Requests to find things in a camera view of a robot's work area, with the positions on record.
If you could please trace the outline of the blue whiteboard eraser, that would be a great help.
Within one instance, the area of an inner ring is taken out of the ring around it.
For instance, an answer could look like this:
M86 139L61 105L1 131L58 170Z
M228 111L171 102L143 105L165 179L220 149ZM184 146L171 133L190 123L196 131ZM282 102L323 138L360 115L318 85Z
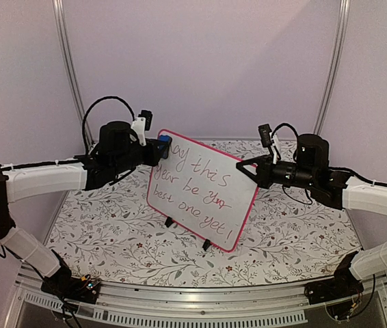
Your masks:
M159 141L159 150L164 151L170 148L172 143L172 138L169 135L160 135L158 136Z

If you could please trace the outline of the pink framed whiteboard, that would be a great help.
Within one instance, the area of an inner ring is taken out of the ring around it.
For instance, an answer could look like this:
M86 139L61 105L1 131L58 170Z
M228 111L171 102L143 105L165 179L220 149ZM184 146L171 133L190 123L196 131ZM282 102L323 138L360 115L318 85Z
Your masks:
M203 240L225 252L235 250L258 187L236 168L240 159L179 133L168 157L152 168L146 201Z

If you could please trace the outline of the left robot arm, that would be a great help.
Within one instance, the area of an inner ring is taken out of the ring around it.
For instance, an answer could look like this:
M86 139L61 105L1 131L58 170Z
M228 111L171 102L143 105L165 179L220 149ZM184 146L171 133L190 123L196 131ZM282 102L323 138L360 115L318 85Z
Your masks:
M99 141L86 145L82 155L20 165L0 163L0 246L31 266L50 293L60 298L79 290L92 293L94 283L88 277L74 278L56 251L17 224L13 209L31 200L40 204L51 195L114 185L140 165L157 166L168 157L172 139L147 138L148 129L144 118L110 122L101 127Z

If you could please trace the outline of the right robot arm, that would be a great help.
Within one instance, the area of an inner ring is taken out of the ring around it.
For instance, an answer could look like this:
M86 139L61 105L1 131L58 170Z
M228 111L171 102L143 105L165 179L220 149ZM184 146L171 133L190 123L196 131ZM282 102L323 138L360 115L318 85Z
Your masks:
M271 136L263 137L262 144L269 154L236 164L258 187L297 187L326 207L387 219L387 182L364 178L349 168L331 167L330 145L320 136L299 135L293 161L280 159ZM386 271L387 238L372 248L345 255L330 279L306 284L304 293L311 304L350 297L363 292L366 278Z

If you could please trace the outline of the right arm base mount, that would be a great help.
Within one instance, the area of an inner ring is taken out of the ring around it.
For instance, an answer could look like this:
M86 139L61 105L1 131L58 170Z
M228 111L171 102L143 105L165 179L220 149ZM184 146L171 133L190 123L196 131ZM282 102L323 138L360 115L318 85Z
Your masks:
M325 310L335 321L349 320L362 303L364 287L359 281L331 277L307 283L304 295L309 304L325 304Z

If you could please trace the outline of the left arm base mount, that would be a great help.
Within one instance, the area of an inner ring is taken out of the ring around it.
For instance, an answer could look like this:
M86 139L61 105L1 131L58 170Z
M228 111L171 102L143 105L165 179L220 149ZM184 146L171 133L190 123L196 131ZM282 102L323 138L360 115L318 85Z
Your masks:
M41 291L82 303L95 304L101 289L101 280L91 275L73 277L70 271L58 271L51 277L45 277Z

